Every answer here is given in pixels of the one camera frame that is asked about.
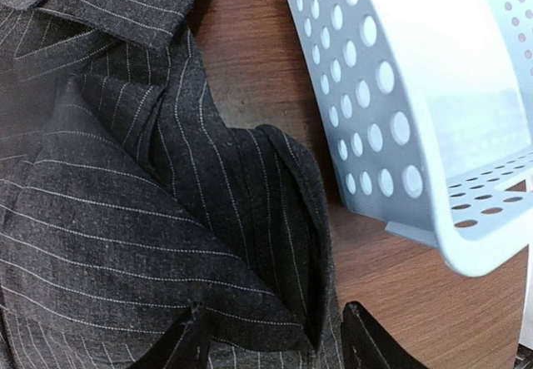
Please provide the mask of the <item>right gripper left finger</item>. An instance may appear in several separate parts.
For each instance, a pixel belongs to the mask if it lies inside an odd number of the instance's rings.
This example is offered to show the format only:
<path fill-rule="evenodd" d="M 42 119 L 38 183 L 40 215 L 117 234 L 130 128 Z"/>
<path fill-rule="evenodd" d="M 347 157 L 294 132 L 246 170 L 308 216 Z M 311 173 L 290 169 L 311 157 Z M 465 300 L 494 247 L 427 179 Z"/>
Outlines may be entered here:
<path fill-rule="evenodd" d="M 190 306 L 131 369 L 207 368 L 209 321 L 203 306 Z"/>

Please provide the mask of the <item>black pinstriped long sleeve shirt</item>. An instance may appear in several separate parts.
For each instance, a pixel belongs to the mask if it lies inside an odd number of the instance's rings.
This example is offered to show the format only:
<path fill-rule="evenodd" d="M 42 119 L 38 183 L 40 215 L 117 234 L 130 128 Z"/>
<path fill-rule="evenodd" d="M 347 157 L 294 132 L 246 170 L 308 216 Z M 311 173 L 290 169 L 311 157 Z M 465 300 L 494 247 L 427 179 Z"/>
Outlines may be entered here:
<path fill-rule="evenodd" d="M 1 365 L 130 368 L 190 306 L 207 368 L 342 368 L 320 172 L 227 126 L 194 0 L 1 0 Z"/>

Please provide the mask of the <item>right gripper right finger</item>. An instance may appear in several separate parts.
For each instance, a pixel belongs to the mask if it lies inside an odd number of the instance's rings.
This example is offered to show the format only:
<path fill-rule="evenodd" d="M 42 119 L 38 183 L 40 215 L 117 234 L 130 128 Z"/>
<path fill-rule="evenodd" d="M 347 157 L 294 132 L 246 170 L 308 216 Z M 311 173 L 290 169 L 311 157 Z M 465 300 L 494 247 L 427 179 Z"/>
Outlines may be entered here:
<path fill-rule="evenodd" d="M 345 368 L 427 369 L 359 302 L 349 302 L 343 309 L 341 339 Z"/>

